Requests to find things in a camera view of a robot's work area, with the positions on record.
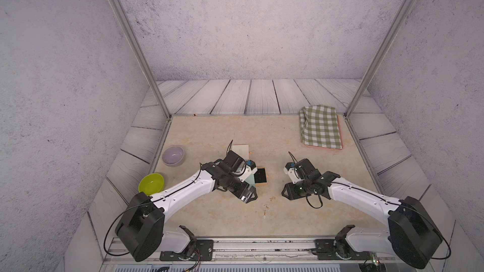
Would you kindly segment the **purple bowl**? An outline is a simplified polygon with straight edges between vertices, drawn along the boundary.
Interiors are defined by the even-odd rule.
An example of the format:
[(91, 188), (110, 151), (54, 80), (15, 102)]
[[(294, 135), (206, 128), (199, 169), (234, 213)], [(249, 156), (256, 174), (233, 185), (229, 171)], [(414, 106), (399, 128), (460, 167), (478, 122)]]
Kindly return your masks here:
[(185, 161), (185, 149), (182, 146), (170, 146), (161, 155), (166, 166), (177, 167)]

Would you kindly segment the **front aluminium rail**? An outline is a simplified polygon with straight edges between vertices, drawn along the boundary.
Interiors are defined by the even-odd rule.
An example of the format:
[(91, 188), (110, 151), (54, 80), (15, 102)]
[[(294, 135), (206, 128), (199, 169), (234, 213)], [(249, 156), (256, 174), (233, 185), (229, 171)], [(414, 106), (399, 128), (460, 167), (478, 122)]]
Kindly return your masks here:
[(160, 251), (135, 262), (119, 239), (101, 271), (413, 271), (397, 257), (370, 253), (366, 261), (318, 260), (316, 239), (328, 237), (213, 237), (211, 261), (160, 261)]

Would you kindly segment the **black lined box drawer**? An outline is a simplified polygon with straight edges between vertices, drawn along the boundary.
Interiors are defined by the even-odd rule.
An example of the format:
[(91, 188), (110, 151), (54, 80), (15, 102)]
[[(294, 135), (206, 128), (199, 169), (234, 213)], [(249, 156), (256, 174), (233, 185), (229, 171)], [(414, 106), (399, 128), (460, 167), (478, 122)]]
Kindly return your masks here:
[(256, 185), (267, 184), (267, 173), (265, 168), (258, 168), (257, 172), (253, 175)]

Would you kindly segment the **green checkered cloth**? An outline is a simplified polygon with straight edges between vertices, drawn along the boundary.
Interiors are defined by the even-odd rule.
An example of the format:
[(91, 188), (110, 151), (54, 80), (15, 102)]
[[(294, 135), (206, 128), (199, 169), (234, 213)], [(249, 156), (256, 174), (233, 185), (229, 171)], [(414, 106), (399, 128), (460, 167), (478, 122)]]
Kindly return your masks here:
[(334, 107), (315, 105), (299, 111), (301, 142), (307, 146), (341, 150), (339, 119)]

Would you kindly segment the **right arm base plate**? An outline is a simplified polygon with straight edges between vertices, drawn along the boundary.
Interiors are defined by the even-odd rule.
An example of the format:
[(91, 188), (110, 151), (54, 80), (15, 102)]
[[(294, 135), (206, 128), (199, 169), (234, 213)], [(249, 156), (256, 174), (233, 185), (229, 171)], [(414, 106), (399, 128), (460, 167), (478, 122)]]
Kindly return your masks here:
[(316, 239), (315, 248), (311, 253), (317, 256), (318, 260), (344, 260), (344, 261), (366, 261), (371, 256), (368, 252), (356, 252), (344, 240)]

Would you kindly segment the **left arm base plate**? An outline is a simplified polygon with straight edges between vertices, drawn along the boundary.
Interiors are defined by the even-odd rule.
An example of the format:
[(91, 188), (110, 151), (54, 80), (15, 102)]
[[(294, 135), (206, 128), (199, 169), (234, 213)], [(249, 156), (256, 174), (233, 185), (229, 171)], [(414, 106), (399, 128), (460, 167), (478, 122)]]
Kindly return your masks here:
[(164, 251), (160, 253), (160, 261), (211, 261), (213, 259), (214, 241), (202, 239), (190, 241), (181, 253)]

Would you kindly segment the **pink board under cloth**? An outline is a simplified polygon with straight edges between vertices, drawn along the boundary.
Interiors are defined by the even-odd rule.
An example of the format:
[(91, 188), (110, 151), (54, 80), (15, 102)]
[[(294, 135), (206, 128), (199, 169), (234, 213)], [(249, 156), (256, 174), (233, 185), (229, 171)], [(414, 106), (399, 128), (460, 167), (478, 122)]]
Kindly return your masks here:
[(301, 115), (301, 142), (307, 146), (341, 150), (342, 135), (336, 115), (305, 118)]

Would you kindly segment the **right aluminium frame post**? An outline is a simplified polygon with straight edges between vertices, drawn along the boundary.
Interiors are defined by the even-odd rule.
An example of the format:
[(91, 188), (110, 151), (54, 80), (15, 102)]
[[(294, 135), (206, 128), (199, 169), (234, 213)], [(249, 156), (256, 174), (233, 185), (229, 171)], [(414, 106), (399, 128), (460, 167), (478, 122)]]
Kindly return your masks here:
[(386, 32), (378, 50), (376, 51), (369, 67), (367, 68), (366, 72), (364, 73), (359, 87), (355, 92), (355, 95), (348, 106), (347, 111), (345, 112), (344, 116), (345, 119), (348, 120), (350, 116), (355, 113), (355, 110), (363, 97), (365, 90), (369, 87), (371, 81), (373, 80), (374, 76), (376, 75), (381, 63), (384, 61), (385, 55), (387, 54), (388, 50), (391, 48), (395, 38), (398, 35), (400, 27), (402, 26), (403, 22), (405, 21), (408, 14), (411, 12), (413, 5), (415, 4), (416, 0), (403, 0), (400, 7), (398, 8), (395, 17), (393, 18), (391, 25), (389, 26), (388, 31)]

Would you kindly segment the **lime green bowl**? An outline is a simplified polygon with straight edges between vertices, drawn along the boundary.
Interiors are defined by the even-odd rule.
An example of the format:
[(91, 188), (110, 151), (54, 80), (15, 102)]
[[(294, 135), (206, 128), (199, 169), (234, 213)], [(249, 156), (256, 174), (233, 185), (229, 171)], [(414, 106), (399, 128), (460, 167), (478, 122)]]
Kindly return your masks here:
[(138, 184), (138, 192), (143, 192), (147, 196), (154, 195), (163, 191), (165, 187), (165, 179), (161, 174), (152, 173), (145, 176)]

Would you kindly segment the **aluminium frame post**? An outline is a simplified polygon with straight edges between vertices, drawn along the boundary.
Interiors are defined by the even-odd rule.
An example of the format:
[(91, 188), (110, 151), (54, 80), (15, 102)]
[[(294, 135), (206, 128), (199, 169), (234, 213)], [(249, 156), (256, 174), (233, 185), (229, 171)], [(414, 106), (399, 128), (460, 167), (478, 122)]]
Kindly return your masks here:
[(402, 26), (403, 22), (405, 21), (408, 14), (411, 12), (413, 5), (415, 4), (416, 0), (403, 0), (400, 7), (398, 8), (395, 17), (393, 18), (391, 25), (389, 26), (388, 31), (386, 32), (378, 50), (376, 51), (369, 67), (367, 68), (366, 72), (364, 73), (359, 87), (355, 92), (355, 95), (348, 106), (347, 111), (345, 112), (344, 116), (345, 119), (348, 120), (350, 116), (355, 113), (355, 110), (363, 97), (365, 90), (369, 87), (371, 81), (373, 80), (374, 76), (376, 75), (381, 63), (384, 61), (385, 55), (387, 54), (388, 50), (391, 48), (395, 38), (398, 35), (400, 27)]
[(133, 54), (135, 55), (135, 58), (141, 68), (141, 71), (143, 75), (145, 76), (147, 83), (149, 85), (150, 90), (153, 92), (155, 100), (161, 107), (161, 111), (163, 112), (164, 116), (167, 119), (171, 118), (171, 113), (163, 99), (163, 96), (161, 94), (161, 91), (156, 84), (155, 78), (153, 76), (153, 73), (151, 71), (151, 68), (148, 64), (148, 61), (141, 49), (141, 46), (139, 44), (139, 41), (136, 38), (136, 35), (132, 29), (132, 26), (130, 24), (130, 21), (126, 15), (126, 12), (122, 6), (121, 0), (108, 0), (110, 3), (111, 8), (113, 9), (113, 12), (115, 14), (115, 17), (120, 24), (124, 35), (128, 41), (128, 44), (133, 51)]

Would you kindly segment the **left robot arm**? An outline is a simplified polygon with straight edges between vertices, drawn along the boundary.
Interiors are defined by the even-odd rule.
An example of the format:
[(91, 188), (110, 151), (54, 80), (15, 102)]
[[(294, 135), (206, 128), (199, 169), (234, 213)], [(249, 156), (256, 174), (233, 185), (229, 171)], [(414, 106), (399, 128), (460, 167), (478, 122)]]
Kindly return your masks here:
[(197, 238), (185, 226), (170, 230), (166, 222), (194, 200), (215, 190), (229, 191), (244, 203), (257, 199), (257, 190), (243, 177), (257, 172), (256, 164), (242, 161), (229, 165), (218, 159), (200, 166), (198, 172), (169, 190), (147, 196), (140, 192), (120, 215), (115, 234), (136, 262), (148, 259), (158, 248), (181, 260), (195, 254)]

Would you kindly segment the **cream jewelry box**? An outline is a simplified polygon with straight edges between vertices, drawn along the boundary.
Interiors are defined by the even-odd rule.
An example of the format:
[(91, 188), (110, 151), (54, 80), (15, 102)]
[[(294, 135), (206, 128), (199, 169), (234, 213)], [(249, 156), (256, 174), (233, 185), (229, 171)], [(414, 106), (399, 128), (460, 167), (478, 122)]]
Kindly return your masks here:
[(233, 145), (231, 147), (231, 150), (245, 160), (249, 160), (249, 158), (250, 158), (249, 145), (247, 145), (247, 144)]

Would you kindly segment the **left aluminium frame post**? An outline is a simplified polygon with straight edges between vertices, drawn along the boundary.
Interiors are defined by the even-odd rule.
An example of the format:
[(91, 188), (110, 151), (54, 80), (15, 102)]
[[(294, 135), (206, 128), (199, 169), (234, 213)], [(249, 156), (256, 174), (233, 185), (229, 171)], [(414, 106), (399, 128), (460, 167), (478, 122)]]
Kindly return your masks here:
[(164, 116), (167, 119), (171, 118), (171, 113), (163, 99), (163, 96), (161, 94), (161, 91), (156, 84), (155, 78), (153, 76), (153, 73), (151, 71), (151, 68), (148, 64), (148, 61), (141, 49), (141, 46), (139, 44), (139, 41), (136, 38), (136, 35), (132, 29), (132, 26), (130, 24), (130, 21), (126, 15), (126, 12), (122, 6), (121, 0), (108, 0), (110, 3), (111, 8), (113, 9), (113, 12), (115, 14), (115, 17), (120, 24), (124, 35), (128, 41), (128, 44), (133, 51), (133, 54), (135, 55), (135, 58), (141, 68), (141, 71), (143, 75), (145, 76), (147, 83), (149, 85), (150, 90), (153, 92), (155, 100), (161, 107), (161, 111), (163, 112)]

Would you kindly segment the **mint green jewelry box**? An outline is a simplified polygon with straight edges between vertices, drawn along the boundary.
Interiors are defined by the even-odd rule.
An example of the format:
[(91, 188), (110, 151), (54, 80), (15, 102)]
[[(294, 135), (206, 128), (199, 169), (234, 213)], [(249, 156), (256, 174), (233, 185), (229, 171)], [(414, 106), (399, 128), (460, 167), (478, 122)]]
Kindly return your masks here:
[(247, 190), (251, 190), (255, 186), (255, 179), (253, 175), (245, 173), (244, 175), (240, 176), (240, 180), (243, 184), (243, 187)]

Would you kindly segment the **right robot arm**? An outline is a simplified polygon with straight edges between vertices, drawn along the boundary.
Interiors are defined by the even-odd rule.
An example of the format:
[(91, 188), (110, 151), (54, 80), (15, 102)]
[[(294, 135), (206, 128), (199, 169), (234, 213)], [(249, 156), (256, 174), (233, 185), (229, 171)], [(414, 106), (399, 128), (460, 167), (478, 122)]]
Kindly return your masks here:
[(405, 199), (378, 194), (355, 185), (338, 174), (315, 169), (311, 173), (293, 163), (284, 173), (290, 178), (282, 190), (288, 200), (307, 199), (339, 201), (376, 219), (384, 229), (364, 229), (346, 225), (333, 243), (334, 254), (342, 260), (355, 259), (362, 253), (392, 254), (416, 269), (424, 269), (445, 237), (431, 216), (413, 197)]

